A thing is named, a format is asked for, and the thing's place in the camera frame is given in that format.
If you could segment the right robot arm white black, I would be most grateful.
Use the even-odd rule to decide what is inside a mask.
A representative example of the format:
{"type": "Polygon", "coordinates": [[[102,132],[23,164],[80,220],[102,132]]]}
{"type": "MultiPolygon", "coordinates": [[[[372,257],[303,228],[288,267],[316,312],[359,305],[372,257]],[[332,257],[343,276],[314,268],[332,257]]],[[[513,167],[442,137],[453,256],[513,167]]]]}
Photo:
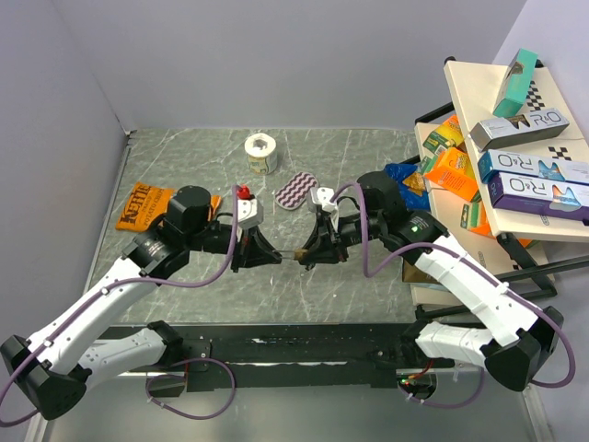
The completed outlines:
{"type": "Polygon", "coordinates": [[[406,332],[403,359],[424,366],[430,359],[454,359],[484,368],[513,391],[532,383],[562,335],[563,317],[539,308],[498,280],[429,213],[406,208],[397,183],[384,171],[368,172],[352,184],[358,212],[340,216],[337,192],[312,186],[304,193],[316,216],[299,262],[306,267],[345,262],[348,248],[380,240],[393,256],[428,274],[449,290],[481,323],[464,328],[418,320],[406,332]]]}

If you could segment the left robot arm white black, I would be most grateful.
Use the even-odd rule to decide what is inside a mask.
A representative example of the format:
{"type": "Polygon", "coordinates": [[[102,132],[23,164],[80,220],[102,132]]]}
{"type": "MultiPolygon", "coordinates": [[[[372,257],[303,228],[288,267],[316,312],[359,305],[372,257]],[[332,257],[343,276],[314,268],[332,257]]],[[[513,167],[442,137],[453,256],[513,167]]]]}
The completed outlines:
{"type": "Polygon", "coordinates": [[[260,232],[263,209],[240,186],[234,187],[230,224],[216,219],[212,195],[199,186],[174,193],[165,212],[137,234],[104,276],[65,313],[28,338],[13,335],[1,346],[12,384],[47,420],[72,410],[99,383],[143,366],[170,370],[184,355],[183,339],[164,321],[139,332],[96,345],[97,338],[124,310],[161,285],[174,286],[172,275],[194,251],[225,259],[209,278],[191,283],[205,287],[226,271],[279,264],[281,254],[260,232]]]}

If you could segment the small brass padlock with keys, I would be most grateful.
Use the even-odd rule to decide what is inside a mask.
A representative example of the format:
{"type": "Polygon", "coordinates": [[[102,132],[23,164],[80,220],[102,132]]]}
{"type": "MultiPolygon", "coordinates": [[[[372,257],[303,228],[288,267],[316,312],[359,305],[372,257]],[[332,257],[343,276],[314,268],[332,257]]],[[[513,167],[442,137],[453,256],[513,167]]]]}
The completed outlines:
{"type": "Polygon", "coordinates": [[[290,260],[297,262],[303,266],[307,271],[312,270],[316,265],[309,259],[309,251],[307,249],[295,250],[277,250],[282,260],[290,260]]]}

